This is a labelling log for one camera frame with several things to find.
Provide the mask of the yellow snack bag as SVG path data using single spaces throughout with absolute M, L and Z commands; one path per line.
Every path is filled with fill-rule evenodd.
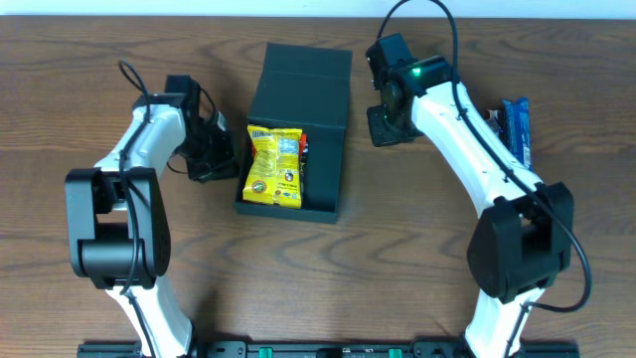
M 300 209 L 298 128 L 247 127 L 253 153 L 252 164 L 242 189 L 245 201 Z

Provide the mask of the red candy bag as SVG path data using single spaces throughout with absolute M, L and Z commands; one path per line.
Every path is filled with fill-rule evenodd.
M 299 142 L 300 156 L 299 156 L 299 183 L 300 183 L 300 191 L 304 193 L 304 177 L 306 172 L 306 163 L 308 159 L 308 137 L 306 133 L 301 135 L 301 140 Z

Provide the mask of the dark green box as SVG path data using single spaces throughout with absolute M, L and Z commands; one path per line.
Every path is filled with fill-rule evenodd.
M 247 116 L 238 213 L 334 224 L 352 54 L 270 43 Z

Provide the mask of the blue cookie roll pack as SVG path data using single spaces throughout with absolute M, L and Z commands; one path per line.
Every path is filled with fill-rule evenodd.
M 530 101 L 527 97 L 502 100 L 506 146 L 528 170 L 533 170 L 531 154 Z

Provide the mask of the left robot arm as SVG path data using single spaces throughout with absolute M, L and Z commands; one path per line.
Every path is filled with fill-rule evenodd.
M 195 329 L 166 275 L 171 237 L 159 186 L 170 160 L 185 160 L 197 183 L 238 176 L 232 135 L 224 116 L 200 114 L 208 93 L 188 76 L 167 78 L 163 91 L 143 93 L 129 127 L 91 168 L 65 180 L 71 265 L 124 310 L 140 341 L 131 349 L 100 348 L 100 355 L 189 357 Z

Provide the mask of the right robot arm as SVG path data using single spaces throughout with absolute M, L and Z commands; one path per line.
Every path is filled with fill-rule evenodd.
M 572 344 L 524 343 L 529 315 L 570 265 L 573 198 L 520 163 L 473 107 L 441 57 L 369 55 L 382 102 L 368 111 L 377 146 L 427 137 L 471 199 L 478 223 L 467 262 L 479 287 L 459 354 L 467 357 L 575 357 Z

